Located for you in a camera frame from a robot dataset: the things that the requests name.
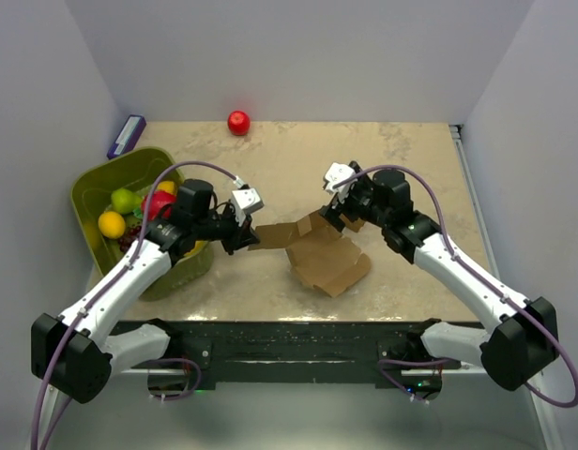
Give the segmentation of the brown cardboard paper box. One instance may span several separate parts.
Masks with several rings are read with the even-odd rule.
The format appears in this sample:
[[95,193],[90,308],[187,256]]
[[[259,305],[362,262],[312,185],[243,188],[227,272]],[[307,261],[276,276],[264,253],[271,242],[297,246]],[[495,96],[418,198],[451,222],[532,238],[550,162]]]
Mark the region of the brown cardboard paper box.
[[259,242],[249,250],[284,250],[302,285],[329,297],[345,293],[372,269],[370,257],[316,211],[295,222],[260,225],[255,234]]

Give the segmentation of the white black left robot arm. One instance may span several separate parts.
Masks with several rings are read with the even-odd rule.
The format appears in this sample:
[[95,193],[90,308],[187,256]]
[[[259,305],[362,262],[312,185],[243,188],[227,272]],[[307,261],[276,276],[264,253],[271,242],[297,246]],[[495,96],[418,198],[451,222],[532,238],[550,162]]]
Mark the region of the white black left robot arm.
[[116,374],[157,362],[176,366],[183,345],[161,320],[121,335],[112,331],[129,307],[199,241],[221,242],[229,255],[255,245],[252,214],[263,208],[253,187],[238,184],[222,211],[211,206],[213,186],[189,179],[175,201],[149,220],[116,266],[58,316],[39,316],[31,327],[31,371],[79,403],[95,398]]

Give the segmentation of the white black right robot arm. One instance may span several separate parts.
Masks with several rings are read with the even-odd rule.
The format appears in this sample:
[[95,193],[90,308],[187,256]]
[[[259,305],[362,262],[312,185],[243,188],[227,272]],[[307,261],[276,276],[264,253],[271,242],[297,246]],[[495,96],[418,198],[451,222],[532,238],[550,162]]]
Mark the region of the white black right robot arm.
[[415,210],[402,172],[368,176],[356,162],[332,163],[324,176],[332,196],[321,216],[337,231],[359,219],[381,230],[387,246],[446,286],[479,320],[479,328],[430,319],[409,333],[398,356],[417,368],[437,359],[480,366],[514,391],[559,356],[554,306],[503,285],[445,235],[441,224]]

